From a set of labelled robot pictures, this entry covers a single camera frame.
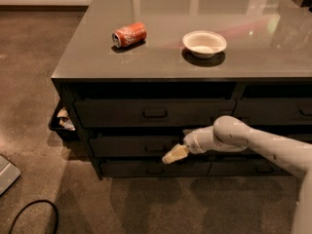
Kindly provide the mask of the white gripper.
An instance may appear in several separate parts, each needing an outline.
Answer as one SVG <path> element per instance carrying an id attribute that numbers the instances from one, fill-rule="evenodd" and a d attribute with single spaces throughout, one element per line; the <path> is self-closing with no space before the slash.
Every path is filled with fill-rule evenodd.
<path id="1" fill-rule="evenodd" d="M 194 130 L 184 130 L 183 144 L 177 144 L 170 150 L 163 158 L 164 164 L 171 164 L 173 162 L 186 158 L 190 153 L 203 154 L 209 150 L 215 149 L 215 135 L 213 127 L 205 127 Z"/>

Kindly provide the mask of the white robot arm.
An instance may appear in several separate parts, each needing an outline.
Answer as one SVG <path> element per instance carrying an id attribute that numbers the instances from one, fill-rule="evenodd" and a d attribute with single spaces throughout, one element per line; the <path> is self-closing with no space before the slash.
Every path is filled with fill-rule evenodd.
<path id="1" fill-rule="evenodd" d="M 186 132 L 162 158 L 171 164 L 189 154 L 209 150 L 240 152 L 251 149 L 302 180 L 295 209 L 292 234 L 312 234 L 312 145 L 292 138 L 254 129 L 232 116 L 218 117 L 211 126 Z"/>

